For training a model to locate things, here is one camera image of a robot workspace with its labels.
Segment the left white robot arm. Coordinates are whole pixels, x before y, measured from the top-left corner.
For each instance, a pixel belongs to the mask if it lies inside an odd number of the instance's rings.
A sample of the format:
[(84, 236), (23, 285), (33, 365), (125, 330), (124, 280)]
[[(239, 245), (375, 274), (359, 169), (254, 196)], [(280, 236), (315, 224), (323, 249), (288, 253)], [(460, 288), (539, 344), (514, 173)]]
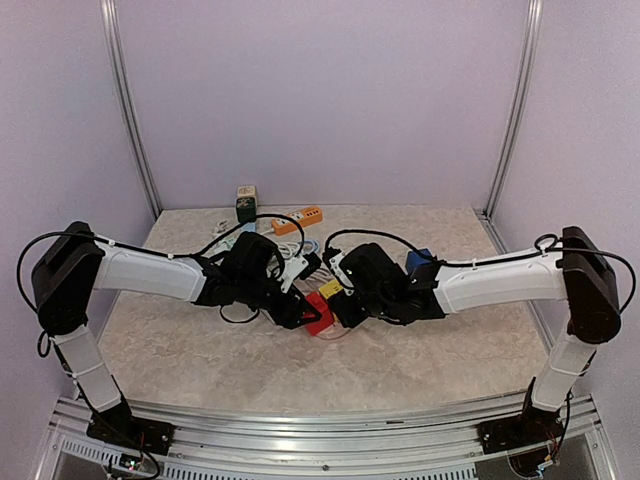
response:
[(93, 291), (137, 292), (203, 307), (239, 303), (285, 329), (321, 318), (294, 284), (318, 268), (318, 256), (299, 248), (284, 258), (274, 241), (256, 232), (240, 231), (230, 249), (214, 255), (206, 249), (171, 254), (125, 245), (96, 235), (85, 222), (38, 239), (54, 242), (34, 265), (33, 293), (23, 299), (76, 382), (93, 421), (121, 445), (133, 443), (140, 424), (88, 328)]

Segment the yellow cube socket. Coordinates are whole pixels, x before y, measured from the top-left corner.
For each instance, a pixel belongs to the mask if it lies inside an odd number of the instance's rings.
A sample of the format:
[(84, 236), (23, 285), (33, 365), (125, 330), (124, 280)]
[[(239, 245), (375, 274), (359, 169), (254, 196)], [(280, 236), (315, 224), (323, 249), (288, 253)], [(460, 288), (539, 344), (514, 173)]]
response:
[(340, 294), (344, 288), (337, 279), (333, 279), (318, 288), (318, 293), (325, 300), (328, 301), (331, 297)]

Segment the red cube socket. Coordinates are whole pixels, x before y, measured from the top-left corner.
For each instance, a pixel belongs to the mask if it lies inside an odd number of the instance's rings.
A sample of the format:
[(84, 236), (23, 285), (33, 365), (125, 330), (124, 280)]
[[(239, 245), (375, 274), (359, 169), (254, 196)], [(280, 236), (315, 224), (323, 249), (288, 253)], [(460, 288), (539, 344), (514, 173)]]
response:
[(309, 293), (306, 300), (313, 309), (303, 315), (304, 327), (311, 336), (317, 336), (334, 324), (334, 316), (328, 302), (318, 292)]

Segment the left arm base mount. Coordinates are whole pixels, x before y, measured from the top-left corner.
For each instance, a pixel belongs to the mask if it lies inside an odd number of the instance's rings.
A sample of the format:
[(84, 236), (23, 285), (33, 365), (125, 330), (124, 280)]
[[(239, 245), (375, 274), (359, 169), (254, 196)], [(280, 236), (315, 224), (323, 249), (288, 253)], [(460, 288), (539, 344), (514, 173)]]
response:
[(166, 456), (172, 445), (174, 432), (175, 426), (171, 423), (132, 417), (117, 428), (92, 418), (86, 434), (107, 444)]

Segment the blue cube socket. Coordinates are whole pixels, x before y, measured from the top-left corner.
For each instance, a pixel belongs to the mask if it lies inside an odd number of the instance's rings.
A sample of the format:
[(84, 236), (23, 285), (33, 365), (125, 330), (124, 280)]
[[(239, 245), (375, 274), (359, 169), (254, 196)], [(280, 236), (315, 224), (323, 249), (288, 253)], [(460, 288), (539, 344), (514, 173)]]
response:
[(429, 265), (433, 262), (433, 256), (428, 248), (420, 250), (410, 250), (405, 259), (405, 270), (408, 275), (412, 275), (419, 267)]

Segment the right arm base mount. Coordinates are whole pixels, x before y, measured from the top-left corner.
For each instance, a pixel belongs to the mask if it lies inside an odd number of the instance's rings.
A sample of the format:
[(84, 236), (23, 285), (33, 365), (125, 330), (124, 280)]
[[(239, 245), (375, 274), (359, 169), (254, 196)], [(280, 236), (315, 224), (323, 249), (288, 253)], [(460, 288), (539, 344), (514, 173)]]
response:
[(523, 420), (520, 416), (489, 420), (477, 426), (477, 433), (485, 455), (519, 449), (559, 440), (564, 431), (561, 422), (551, 420)]

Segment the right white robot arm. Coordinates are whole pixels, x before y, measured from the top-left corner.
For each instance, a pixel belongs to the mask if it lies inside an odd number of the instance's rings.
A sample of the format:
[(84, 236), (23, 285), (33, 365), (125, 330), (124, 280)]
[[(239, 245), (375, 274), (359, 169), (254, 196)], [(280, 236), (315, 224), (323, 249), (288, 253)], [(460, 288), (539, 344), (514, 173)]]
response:
[(325, 245), (323, 261), (352, 298), (358, 318), (392, 325), (440, 320), (479, 307), (536, 300), (564, 301), (569, 317), (542, 371), (527, 390), (511, 433), (535, 442), (554, 422), (599, 345), (621, 330), (628, 304), (619, 299), (611, 261), (579, 227), (539, 237), (520, 252), (449, 262), (412, 247), (420, 262), (403, 270), (376, 243), (345, 253)]

